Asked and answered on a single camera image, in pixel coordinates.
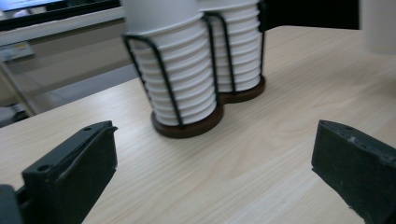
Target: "monitor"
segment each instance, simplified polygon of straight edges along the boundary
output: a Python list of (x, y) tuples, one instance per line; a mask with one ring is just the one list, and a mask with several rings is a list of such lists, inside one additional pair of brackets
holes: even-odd
[(42, 7), (63, 0), (0, 0), (0, 10), (11, 11), (28, 7)]

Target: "stack of paper cups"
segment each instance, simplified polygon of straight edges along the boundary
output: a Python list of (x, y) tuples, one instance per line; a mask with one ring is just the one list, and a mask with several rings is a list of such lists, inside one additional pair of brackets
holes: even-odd
[(361, 29), (368, 50), (396, 53), (396, 1), (361, 0)]
[[(261, 44), (258, 27), (258, 0), (199, 0), (202, 11), (217, 11), (227, 22), (233, 74), (237, 91), (257, 86), (261, 80)], [(224, 30), (220, 21), (213, 21), (219, 91), (232, 91)]]
[[(121, 0), (128, 34), (149, 37), (166, 67), (184, 124), (208, 117), (216, 108), (216, 95), (203, 13), (195, 0)], [(177, 126), (163, 73), (152, 49), (134, 41), (133, 52), (143, 73), (156, 119)]]

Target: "white paper cup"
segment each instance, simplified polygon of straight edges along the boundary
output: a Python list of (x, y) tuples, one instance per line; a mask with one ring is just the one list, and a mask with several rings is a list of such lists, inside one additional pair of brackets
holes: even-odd
[[(259, 34), (255, 36), (251, 36), (249, 39), (241, 41), (239, 43), (233, 43), (231, 46), (231, 54), (238, 55), (244, 54), (250, 51), (252, 48), (259, 48), (260, 41), (259, 41)], [(224, 57), (227, 55), (227, 50), (225, 45), (216, 46), (216, 57)]]
[[(204, 99), (203, 101), (199, 102), (197, 100), (195, 106), (191, 106), (186, 109), (179, 109), (180, 116), (182, 118), (186, 118), (188, 116), (193, 116), (198, 113), (201, 113), (204, 110), (206, 110), (210, 105), (212, 105), (215, 101), (216, 101), (216, 97), (214, 94), (210, 95), (208, 98)], [(174, 109), (162, 110), (160, 108), (154, 107), (154, 111), (158, 116), (164, 119), (175, 119), (177, 117)]]
[[(233, 74), (235, 83), (241, 83), (241, 82), (246, 82), (254, 77), (257, 77), (260, 75), (260, 67), (252, 68), (250, 70), (247, 70), (246, 72), (239, 73), (239, 74)], [(230, 75), (218, 75), (218, 83), (219, 84), (231, 84), (231, 77)]]
[[(213, 86), (209, 86), (206, 90), (202, 90), (202, 92), (197, 93), (196, 95), (185, 98), (185, 99), (177, 99), (178, 108), (179, 109), (187, 109), (190, 107), (194, 107), (197, 104), (200, 104), (202, 101), (205, 101), (209, 98), (209, 96), (215, 94), (215, 89)], [(160, 108), (162, 110), (173, 110), (173, 106), (169, 99), (166, 100), (156, 100), (155, 107)]]
[[(192, 124), (207, 118), (216, 108), (216, 102), (212, 103), (207, 109), (196, 115), (187, 116), (183, 118), (184, 124)], [(156, 114), (157, 120), (164, 125), (176, 126), (178, 125), (177, 119), (162, 118)]]
[(247, 15), (253, 15), (257, 13), (257, 5), (246, 4), (241, 7), (230, 7), (221, 10), (221, 15), (226, 21), (236, 20), (237, 18), (246, 17)]
[[(248, 52), (243, 54), (232, 55), (233, 65), (249, 62), (253, 59), (261, 57), (261, 50), (259, 48), (250, 49)], [(226, 55), (218, 56), (216, 58), (217, 66), (228, 66), (228, 57)]]
[[(200, 85), (194, 86), (190, 89), (183, 89), (178, 91), (175, 94), (175, 97), (177, 100), (184, 100), (187, 98), (193, 98), (197, 94), (200, 94), (203, 92), (203, 90), (208, 90), (209, 87), (214, 86), (213, 85), (213, 78), (207, 78), (204, 80), (204, 82), (200, 83)], [(168, 91), (166, 92), (156, 92), (156, 91), (150, 91), (148, 90), (148, 95), (151, 97), (152, 101), (157, 103), (157, 102), (168, 102), (170, 103), (170, 96)]]
[[(236, 90), (237, 91), (247, 91), (252, 89), (253, 87), (256, 87), (260, 83), (261, 77), (256, 76), (251, 80), (245, 81), (245, 82), (240, 82), (236, 84)], [(231, 87), (231, 84), (219, 84), (219, 91), (220, 92), (230, 92), (232, 91), (233, 88)]]
[[(180, 94), (185, 90), (190, 90), (202, 84), (208, 78), (213, 78), (212, 68), (207, 67), (203, 71), (191, 76), (190, 78), (183, 79), (182, 81), (171, 81), (172, 89), (175, 94)], [(164, 82), (161, 83), (146, 83), (149, 91), (155, 93), (167, 93), (168, 89)]]
[[(205, 39), (199, 39), (194, 43), (191, 43), (191, 47), (186, 49), (186, 51), (180, 53), (180, 54), (172, 54), (171, 51), (168, 51), (165, 54), (162, 54), (163, 56), (163, 61), (166, 63), (172, 63), (173, 61), (179, 61), (183, 60), (186, 57), (190, 57), (192, 54), (195, 54), (195, 52), (199, 51), (200, 49), (208, 49), (209, 46), (207, 45), (207, 40)], [(158, 65), (158, 60), (156, 58), (138, 58), (138, 61), (140, 64), (143, 65)]]
[[(252, 68), (256, 68), (258, 67), (261, 62), (260, 62), (261, 58), (254, 58), (253, 60), (249, 61), (249, 62), (245, 62), (245, 63), (240, 63), (238, 65), (233, 65), (233, 71), (238, 74), (238, 73), (243, 73), (244, 71), (247, 71), (249, 69)], [(230, 73), (230, 69), (228, 67), (228, 65), (223, 65), (223, 66), (218, 66), (218, 72), (219, 74), (227, 74)]]
[[(210, 64), (211, 61), (209, 57), (209, 51), (207, 51), (207, 54), (200, 55), (199, 58), (195, 58), (193, 61), (189, 62), (189, 64), (180, 67), (166, 68), (168, 78), (170, 80), (180, 80), (188, 77), (188, 74), (193, 74), (195, 71)], [(160, 69), (146, 69), (142, 67), (141, 71), (147, 82), (155, 79), (163, 79), (163, 73)]]
[(201, 15), (196, 1), (121, 0), (121, 4), (128, 31), (137, 35), (169, 30)]
[(202, 11), (214, 11), (251, 6), (258, 2), (258, 0), (198, 0), (198, 6)]
[[(260, 34), (258, 27), (260, 23), (258, 21), (255, 22), (253, 26), (246, 27), (245, 29), (230, 32), (229, 33), (229, 40), (230, 40), (230, 45), (234, 45), (235, 43), (240, 43), (243, 41), (246, 41), (247, 39), (250, 39), (252, 36), (258, 36)], [(215, 46), (216, 47), (222, 47), (225, 45), (224, 41), (224, 34), (217, 34), (215, 35)]]
[[(198, 18), (196, 21), (186, 23), (175, 29), (171, 29), (165, 32), (148, 33), (146, 34), (157, 46), (157, 48), (172, 46), (173, 44), (180, 42), (185, 39), (189, 39), (190, 36), (199, 34), (205, 29), (204, 24)], [(146, 43), (141, 41), (133, 41), (134, 49), (150, 49)]]
[[(184, 69), (185, 67), (190, 66), (196, 63), (197, 61), (200, 61), (203, 58), (208, 58), (209, 53), (210, 52), (208, 48), (200, 48), (196, 50), (195, 53), (182, 57), (178, 60), (172, 60), (172, 61), (164, 60), (163, 62), (168, 71), (176, 71), (178, 69)], [(158, 63), (144, 63), (144, 61), (139, 61), (139, 64), (142, 68), (142, 71), (160, 69)]]
[[(191, 53), (191, 49), (194, 49), (197, 45), (202, 45), (203, 42), (208, 43), (205, 37), (205, 30), (200, 31), (196, 35), (189, 36), (187, 39), (177, 41), (169, 46), (159, 47), (159, 51), (163, 59), (172, 59), (180, 57), (181, 55), (187, 55)], [(152, 49), (134, 49), (134, 54), (138, 60), (157, 60)]]
[[(241, 18), (239, 20), (234, 20), (234, 21), (227, 21), (227, 28), (229, 33), (234, 33), (235, 31), (238, 30), (243, 30), (246, 27), (253, 27), (253, 26), (258, 26), (260, 23), (257, 23), (257, 15), (259, 14), (259, 11), (253, 15), (248, 15), (247, 17)], [(215, 35), (222, 35), (224, 34), (224, 30), (222, 27), (222, 23), (219, 21), (214, 21), (213, 22), (213, 30), (215, 31)]]

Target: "light wood tabletop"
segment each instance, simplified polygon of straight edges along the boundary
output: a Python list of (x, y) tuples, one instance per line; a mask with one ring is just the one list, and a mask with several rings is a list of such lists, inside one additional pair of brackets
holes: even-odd
[(396, 57), (367, 52), (360, 31), (267, 32), (267, 89), (224, 107), (208, 133), (157, 134), (135, 79), (0, 129), (0, 183), (84, 126), (112, 120), (118, 170), (84, 223), (364, 223), (311, 171), (318, 121), (396, 147)]

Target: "floor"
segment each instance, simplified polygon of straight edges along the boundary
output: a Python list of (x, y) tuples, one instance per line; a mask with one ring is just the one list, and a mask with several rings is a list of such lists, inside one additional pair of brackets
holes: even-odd
[[(102, 75), (88, 78), (72, 85), (39, 95), (35, 99), (32, 99), (30, 103), (35, 112), (40, 114), (99, 91), (120, 85), (136, 77), (137, 73), (134, 68), (131, 65), (127, 65)], [(23, 111), (22, 105), (0, 107), (0, 128), (17, 122), (15, 116), (18, 111)], [(17, 114), (17, 119), (21, 118), (23, 118), (23, 114), (20, 112)]]

